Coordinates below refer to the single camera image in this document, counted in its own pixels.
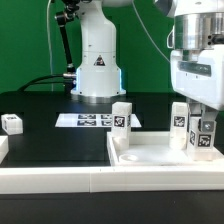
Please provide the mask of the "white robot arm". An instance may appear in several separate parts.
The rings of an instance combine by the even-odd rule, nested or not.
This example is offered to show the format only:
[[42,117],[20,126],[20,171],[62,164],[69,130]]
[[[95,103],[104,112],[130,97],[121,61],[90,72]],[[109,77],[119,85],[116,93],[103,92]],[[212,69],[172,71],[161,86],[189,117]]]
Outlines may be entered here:
[[[95,100],[123,92],[116,66],[116,28],[102,8],[132,2],[79,3],[82,63],[73,94]],[[190,99],[191,112],[200,116],[199,130],[213,132],[217,113],[224,110],[224,0],[153,0],[153,4],[174,20],[167,37],[172,87]]]

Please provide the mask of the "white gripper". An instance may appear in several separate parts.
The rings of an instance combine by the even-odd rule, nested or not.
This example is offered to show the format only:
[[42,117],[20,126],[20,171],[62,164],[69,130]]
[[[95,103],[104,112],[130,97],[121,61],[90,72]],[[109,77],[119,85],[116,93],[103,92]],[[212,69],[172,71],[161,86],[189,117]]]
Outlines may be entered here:
[[[202,50],[196,62],[183,61],[179,50],[170,59],[173,90],[188,97],[191,117],[201,116],[201,131],[213,132],[218,111],[224,111],[224,45]],[[202,114],[200,103],[209,106]]]

